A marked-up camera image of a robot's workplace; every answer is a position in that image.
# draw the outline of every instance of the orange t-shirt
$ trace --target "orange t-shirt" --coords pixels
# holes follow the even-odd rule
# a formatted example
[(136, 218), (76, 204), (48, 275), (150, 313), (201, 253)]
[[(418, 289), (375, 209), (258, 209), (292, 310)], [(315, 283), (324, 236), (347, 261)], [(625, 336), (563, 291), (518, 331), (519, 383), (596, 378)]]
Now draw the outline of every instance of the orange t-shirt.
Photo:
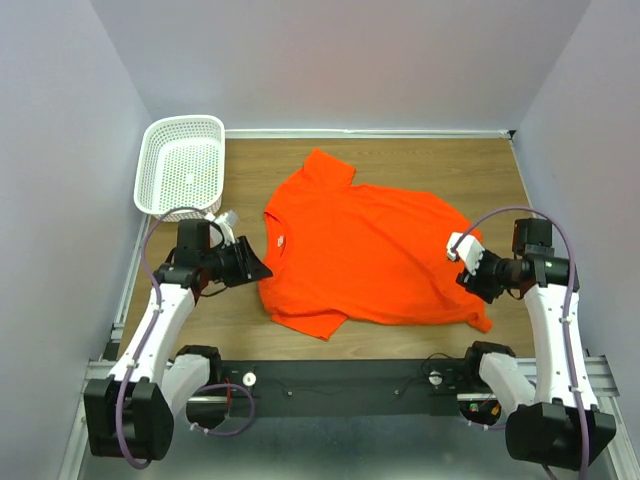
[(462, 264), (446, 257), (451, 233), (470, 222), (435, 195), (351, 185), (354, 174), (314, 150), (267, 205), (273, 277), (259, 289), (273, 321), (324, 340), (348, 317), (487, 332), (484, 303), (456, 284)]

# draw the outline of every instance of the black metal bar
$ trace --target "black metal bar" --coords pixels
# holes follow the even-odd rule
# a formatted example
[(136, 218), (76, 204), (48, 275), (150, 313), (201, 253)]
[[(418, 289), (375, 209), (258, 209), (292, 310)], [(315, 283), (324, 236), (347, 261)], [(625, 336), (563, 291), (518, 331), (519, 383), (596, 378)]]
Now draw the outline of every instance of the black metal bar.
[[(257, 378), (251, 393), (258, 417), (455, 416), (458, 394), (489, 392), (463, 359), (223, 362), (230, 383), (242, 384), (249, 372)], [(189, 403), (187, 417), (214, 426), (226, 410), (224, 402)], [(248, 413), (249, 402), (233, 392), (230, 414)]]

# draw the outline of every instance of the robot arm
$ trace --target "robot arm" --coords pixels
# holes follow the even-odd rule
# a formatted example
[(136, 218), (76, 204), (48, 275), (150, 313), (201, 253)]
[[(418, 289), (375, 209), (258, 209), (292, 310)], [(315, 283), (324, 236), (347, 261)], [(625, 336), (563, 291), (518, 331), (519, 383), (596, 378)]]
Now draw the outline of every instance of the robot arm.
[[(233, 235), (235, 218), (235, 214), (227, 213), (215, 219), (182, 220), (178, 224), (177, 246), (154, 272), (162, 304), (158, 305), (152, 291), (124, 355), (106, 379), (90, 380), (85, 389), (89, 445), (94, 455), (123, 456), (115, 427), (117, 393), (123, 382), (126, 400), (122, 421), (127, 447), (133, 457), (147, 460), (166, 455), (174, 418), (189, 397), (204, 385), (219, 383), (221, 360), (216, 348), (184, 347), (168, 370), (167, 363), (184, 321), (209, 283), (235, 287), (272, 275), (253, 253), (246, 237)], [(135, 368), (125, 382), (132, 366)]]
[[(551, 227), (548, 220), (517, 220), (514, 257), (510, 259), (486, 250), (470, 235), (454, 252), (461, 236), (455, 233), (448, 242), (447, 256), (464, 262), (457, 283), (468, 292), (491, 303), (505, 290), (518, 289), (531, 317), (537, 366), (535, 387), (518, 371), (513, 352), (481, 352), (476, 363), (477, 374), (493, 390), (508, 417), (506, 440), (510, 455), (518, 460), (577, 470), (581, 435), (587, 432), (581, 431), (576, 392), (582, 397), (587, 415), (590, 461), (615, 435), (615, 421), (598, 411), (587, 379), (578, 330), (577, 284), (567, 319), (570, 343), (566, 343), (562, 307), (569, 263), (554, 256)], [(577, 389), (572, 386), (571, 366), (576, 369)]]

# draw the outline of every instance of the black mount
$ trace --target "black mount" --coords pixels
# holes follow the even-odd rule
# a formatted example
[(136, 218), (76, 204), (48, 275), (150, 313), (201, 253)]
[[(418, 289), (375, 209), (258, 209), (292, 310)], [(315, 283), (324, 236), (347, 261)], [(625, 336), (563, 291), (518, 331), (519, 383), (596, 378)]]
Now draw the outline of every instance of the black mount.
[[(116, 438), (116, 397), (120, 382), (113, 376), (89, 380), (84, 391), (84, 409), (91, 453), (99, 457), (121, 457)], [(144, 378), (127, 385), (122, 415), (125, 439), (135, 458), (160, 460), (173, 438), (173, 415), (160, 388)]]
[[(595, 410), (586, 414), (591, 464), (615, 437), (616, 421)], [(582, 437), (576, 408), (561, 403), (521, 405), (507, 419), (505, 438), (509, 455), (516, 460), (580, 469)]]

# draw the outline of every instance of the t-shirt sleeve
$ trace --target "t-shirt sleeve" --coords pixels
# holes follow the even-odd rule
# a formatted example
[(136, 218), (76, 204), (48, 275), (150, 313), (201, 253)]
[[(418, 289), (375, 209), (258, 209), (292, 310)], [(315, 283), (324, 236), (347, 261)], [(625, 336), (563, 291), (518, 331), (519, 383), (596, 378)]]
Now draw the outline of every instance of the t-shirt sleeve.
[(304, 178), (320, 188), (341, 188), (351, 185), (356, 169), (320, 150), (314, 150), (302, 167)]
[(344, 313), (327, 311), (313, 315), (273, 313), (271, 318), (274, 322), (298, 332), (306, 333), (321, 340), (329, 340), (331, 335), (345, 322), (347, 316)]

